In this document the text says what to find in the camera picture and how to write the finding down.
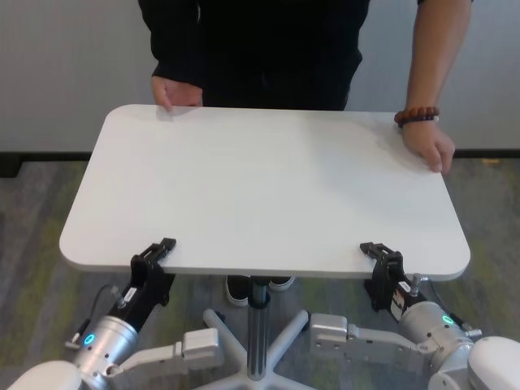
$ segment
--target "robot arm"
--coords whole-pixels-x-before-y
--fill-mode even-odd
[[[73,363],[46,362],[22,375],[8,390],[116,390],[143,388],[150,377],[186,374],[188,369],[218,366],[223,352],[215,329],[191,331],[182,342],[134,353],[138,332],[152,309],[169,300],[175,275],[168,275],[159,261],[176,245],[165,238],[132,258],[132,276],[123,296],[97,326],[76,345]],[[86,320],[74,338],[88,326]]]
[[[81,390],[83,384],[96,390],[145,388],[153,378],[187,374],[189,370],[222,363],[223,351],[217,331],[203,329],[185,333],[183,341],[174,345],[134,353],[120,366],[101,364],[93,373],[82,370],[79,363],[45,362],[27,371],[7,390]]]
[[[361,249],[376,260],[372,279],[365,281],[372,308],[387,310],[399,323],[399,334],[313,314],[311,353],[427,374],[428,390],[520,390],[520,343],[486,337],[474,344],[470,337],[479,332],[462,330],[460,320],[428,301],[418,290],[423,278],[406,278],[399,252],[372,243]]]

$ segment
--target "sleeve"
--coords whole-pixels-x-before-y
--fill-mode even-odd
[[[154,76],[202,87],[197,0],[138,0],[151,32]]]

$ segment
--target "hand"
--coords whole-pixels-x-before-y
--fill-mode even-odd
[[[202,106],[202,89],[188,83],[152,76],[155,103],[168,111],[173,106]]]
[[[426,159],[433,172],[448,173],[455,144],[434,121],[410,122],[403,126],[405,145]]]

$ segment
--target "green led light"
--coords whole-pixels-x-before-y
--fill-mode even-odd
[[[443,315],[442,316],[442,320],[445,322],[445,323],[449,323],[450,325],[453,325],[455,323],[455,321],[453,321],[449,316],[447,315]]]

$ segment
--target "label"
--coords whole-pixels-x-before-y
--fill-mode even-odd
[[[132,300],[133,294],[135,294],[137,291],[137,288],[131,287],[128,289],[127,294],[124,296],[125,302],[130,302]]]
[[[411,288],[410,288],[410,286],[409,286],[405,281],[399,282],[399,285],[400,285],[400,286],[402,287],[402,289],[405,290],[407,293],[410,293]]]

